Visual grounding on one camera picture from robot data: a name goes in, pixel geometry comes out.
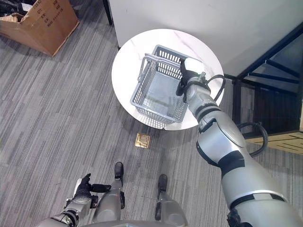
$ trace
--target robot leg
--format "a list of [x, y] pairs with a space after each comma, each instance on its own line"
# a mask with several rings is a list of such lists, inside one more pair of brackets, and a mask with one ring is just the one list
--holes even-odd
[[120, 220], [121, 209], [125, 206], [124, 193], [121, 191], [123, 173], [123, 164], [117, 162], [115, 165], [115, 180], [111, 184], [112, 188], [101, 198], [93, 217], [94, 223]]
[[185, 214], [180, 205], [166, 193], [167, 176], [160, 175], [158, 182], [158, 203], [155, 219], [176, 227], [188, 226]]

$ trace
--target white wall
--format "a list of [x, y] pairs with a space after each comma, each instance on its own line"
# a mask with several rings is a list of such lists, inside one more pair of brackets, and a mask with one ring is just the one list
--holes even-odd
[[109, 0], [119, 46], [143, 31], [192, 34], [237, 76], [303, 21], [303, 0]]

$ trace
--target basket handle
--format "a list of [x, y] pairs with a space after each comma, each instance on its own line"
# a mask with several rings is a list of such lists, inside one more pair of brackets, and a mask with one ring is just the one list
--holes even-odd
[[142, 72], [143, 72], [145, 59], [147, 61], [152, 60], [152, 61], [156, 61], [157, 63], [165, 63], [165, 64], [167, 64], [171, 67], [174, 67], [176, 69], [180, 69], [180, 64], [177, 63], [177, 62], [174, 62], [174, 61], [171, 61], [171, 60], [168, 60], [166, 58], [159, 57], [159, 56], [155, 56], [153, 54], [145, 53], [145, 56], [142, 59], [142, 63], [141, 63], [141, 67], [140, 67], [140, 73], [139, 73], [139, 76], [138, 76], [138, 81], [139, 82], [141, 81], [141, 75], [142, 75]]

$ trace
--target brass floor socket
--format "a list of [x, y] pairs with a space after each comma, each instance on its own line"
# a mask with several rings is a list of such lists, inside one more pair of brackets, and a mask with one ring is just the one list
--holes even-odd
[[136, 147], [141, 147], [141, 148], [148, 148], [148, 145], [150, 143], [151, 137], [146, 134], [137, 134], [135, 146]]

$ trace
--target black chair leg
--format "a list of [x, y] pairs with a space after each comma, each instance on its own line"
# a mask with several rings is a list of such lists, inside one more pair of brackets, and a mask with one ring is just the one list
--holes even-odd
[[103, 0], [103, 5], [104, 5], [104, 8], [105, 8], [106, 16], [108, 18], [108, 22], [109, 22], [110, 25], [112, 25], [113, 21], [112, 21], [112, 18], [110, 16], [108, 1], [107, 0]]

